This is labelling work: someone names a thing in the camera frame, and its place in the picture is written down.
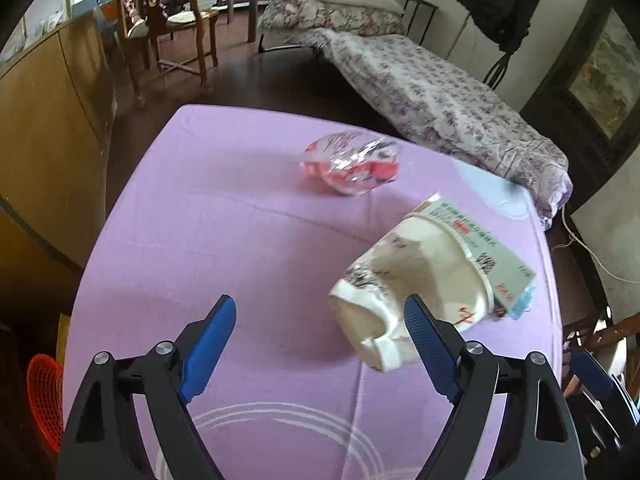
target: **red basket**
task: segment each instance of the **red basket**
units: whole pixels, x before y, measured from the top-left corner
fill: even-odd
[[[27,368],[31,413],[49,445],[60,452],[62,439],[62,366],[44,354],[34,355]]]

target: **wooden cabinet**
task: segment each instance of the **wooden cabinet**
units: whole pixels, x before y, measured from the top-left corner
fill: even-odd
[[[69,312],[105,220],[114,88],[91,13],[0,72],[0,319]]]

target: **wooden chair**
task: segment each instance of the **wooden chair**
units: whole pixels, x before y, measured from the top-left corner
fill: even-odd
[[[606,326],[596,328],[598,322],[606,320]],[[640,332],[640,314],[627,317],[619,323],[613,323],[606,314],[592,314],[564,327],[564,357],[572,350],[584,348],[593,353],[600,362],[598,354],[601,351],[611,351],[625,337],[633,337]],[[628,352],[625,365],[625,388],[633,400],[640,396],[640,348],[634,348]],[[566,396],[574,393],[580,387],[580,381],[568,373],[562,380],[562,389]]]
[[[118,1],[118,30],[121,42],[123,43],[127,68],[131,82],[136,93],[136,98],[142,101],[140,84],[135,74],[132,64],[132,55],[135,45],[140,47],[140,43],[149,41],[156,58],[156,67],[160,71],[160,76],[166,75],[173,70],[183,70],[200,76],[200,84],[203,89],[209,89],[207,79],[207,67],[205,56],[211,56],[213,65],[218,65],[216,55],[216,32],[215,25],[218,20],[218,11],[208,9],[200,11],[198,0],[189,0],[190,10],[179,12],[173,16],[168,16],[162,0],[117,0]],[[204,21],[209,22],[210,50],[204,52],[202,38],[204,36]],[[161,59],[158,46],[158,36],[173,34],[180,30],[195,30],[196,49],[198,55],[191,59],[175,62]],[[198,61],[196,70],[189,64]]]

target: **blanket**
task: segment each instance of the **blanket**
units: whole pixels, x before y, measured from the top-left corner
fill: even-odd
[[[569,200],[566,155],[452,63],[395,34],[315,28],[298,40],[321,50],[403,137],[528,189],[545,228]]]
[[[286,36],[325,27],[360,36],[403,34],[402,17],[388,10],[326,4],[319,0],[270,0],[258,20],[258,30]]]

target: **painting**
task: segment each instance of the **painting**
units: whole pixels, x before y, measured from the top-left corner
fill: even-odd
[[[609,139],[636,104],[640,50],[613,9],[569,91]]]

